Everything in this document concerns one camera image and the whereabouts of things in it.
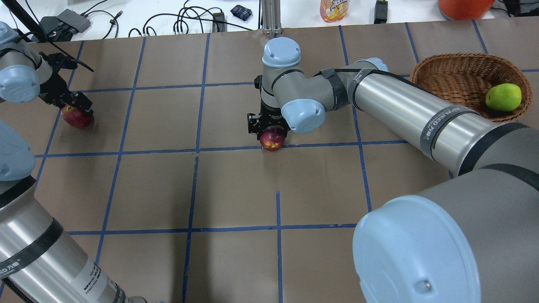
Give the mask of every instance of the brown basket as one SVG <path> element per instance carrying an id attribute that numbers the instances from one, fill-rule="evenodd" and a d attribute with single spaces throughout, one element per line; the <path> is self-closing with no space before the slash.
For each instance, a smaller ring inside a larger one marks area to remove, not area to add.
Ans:
<path id="1" fill-rule="evenodd" d="M 531 87 L 511 62 L 481 53 L 440 54 L 428 57 L 413 69 L 411 81 L 454 104 L 464 105 L 494 122 L 516 120 L 531 104 Z M 512 83 L 520 87 L 522 102 L 510 113 L 488 109 L 485 97 L 493 86 Z"/>

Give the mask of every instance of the white surface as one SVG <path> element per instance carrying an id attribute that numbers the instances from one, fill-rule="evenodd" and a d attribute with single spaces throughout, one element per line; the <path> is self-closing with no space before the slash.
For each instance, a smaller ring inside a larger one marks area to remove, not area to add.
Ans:
<path id="1" fill-rule="evenodd" d="M 24 0 L 18 0 L 24 9 L 27 9 Z M 37 17 L 57 16 L 66 8 L 77 13 L 82 13 L 99 0 L 29 0 L 32 9 Z M 122 16 L 118 19 L 120 24 L 118 37 L 127 37 L 131 28 L 142 30 L 145 21 L 152 15 L 158 13 L 178 13 L 183 7 L 184 0 L 108 0 L 98 5 L 93 10 L 105 10 L 112 15 L 116 15 L 123 10 Z M 325 23 L 320 17 L 320 0 L 281 0 L 281 23 L 282 27 L 318 27 L 351 24 L 371 24 L 374 19 L 374 5 L 376 0 L 350 0 L 348 15 L 341 21 L 335 23 Z M 423 22 L 445 20 L 438 10 L 437 0 L 389 0 L 388 23 L 399 22 Z M 247 22 L 236 18 L 230 10 L 237 4 L 243 5 L 253 11 L 253 17 Z M 225 12 L 226 20 L 250 29 L 256 29 L 258 19 L 258 0 L 189 0 L 186 6 L 201 6 L 211 8 L 217 6 Z M 502 11 L 489 11 L 484 18 L 506 17 Z M 73 40 L 100 39 L 110 27 L 111 17 L 105 13 L 94 13 L 89 17 L 92 25 L 84 33 L 79 33 Z M 0 20 L 15 27 L 11 16 L 5 5 L 0 7 Z M 172 24 L 176 20 L 174 16 L 159 16 L 154 18 L 148 25 L 153 27 L 158 35 L 173 35 Z M 195 20 L 188 20 L 189 32 L 200 33 L 200 23 Z M 18 21 L 19 28 L 26 32 L 27 29 Z M 203 22 L 204 32 L 209 32 L 211 22 Z M 114 37 L 115 28 L 109 37 Z M 242 30 L 228 25 L 227 31 Z"/>

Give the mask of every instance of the green fruit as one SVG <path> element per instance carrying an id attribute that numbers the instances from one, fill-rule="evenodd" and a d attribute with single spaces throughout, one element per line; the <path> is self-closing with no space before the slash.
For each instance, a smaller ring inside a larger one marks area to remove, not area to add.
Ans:
<path id="1" fill-rule="evenodd" d="M 487 92 L 487 106 L 501 112 L 515 110 L 522 101 L 522 92 L 518 85 L 504 83 L 496 85 Z"/>

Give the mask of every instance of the red-orange container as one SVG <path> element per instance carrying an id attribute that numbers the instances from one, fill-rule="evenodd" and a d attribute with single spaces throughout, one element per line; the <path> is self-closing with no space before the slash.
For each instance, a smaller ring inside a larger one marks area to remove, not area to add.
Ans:
<path id="1" fill-rule="evenodd" d="M 495 0 L 438 0 L 440 12 L 453 20 L 481 19 Z"/>

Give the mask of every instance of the blue cap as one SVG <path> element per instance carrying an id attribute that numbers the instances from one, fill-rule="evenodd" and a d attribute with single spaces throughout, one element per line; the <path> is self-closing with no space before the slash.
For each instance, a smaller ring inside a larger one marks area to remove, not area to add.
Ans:
<path id="1" fill-rule="evenodd" d="M 32 173 L 36 159 L 13 128 L 0 120 L 0 181 L 23 179 Z"/>
<path id="2" fill-rule="evenodd" d="M 312 99 L 296 99 L 281 108 L 290 129 L 296 133 L 312 132 L 324 123 L 326 109 L 320 102 Z"/>
<path id="3" fill-rule="evenodd" d="M 4 22 L 0 22 L 0 45 L 5 44 L 15 38 L 19 37 L 19 34 L 9 27 Z"/>
<path id="4" fill-rule="evenodd" d="M 13 102 L 30 102 L 39 95 L 36 70 L 26 65 L 12 65 L 0 71 L 0 98 Z"/>
<path id="5" fill-rule="evenodd" d="M 290 38 L 273 38 L 264 47 L 262 62 L 269 67 L 291 67 L 298 64 L 300 60 L 300 45 Z"/>
<path id="6" fill-rule="evenodd" d="M 472 249 L 435 202 L 403 196 L 365 215 L 354 232 L 356 272 L 367 303 L 480 303 Z"/>
<path id="7" fill-rule="evenodd" d="M 379 69 L 381 71 L 389 72 L 388 66 L 380 58 L 373 57 L 373 58 L 363 59 L 363 60 L 359 60 L 359 61 L 370 62 L 370 63 L 374 64 L 374 66 L 376 66 L 377 69 Z"/>

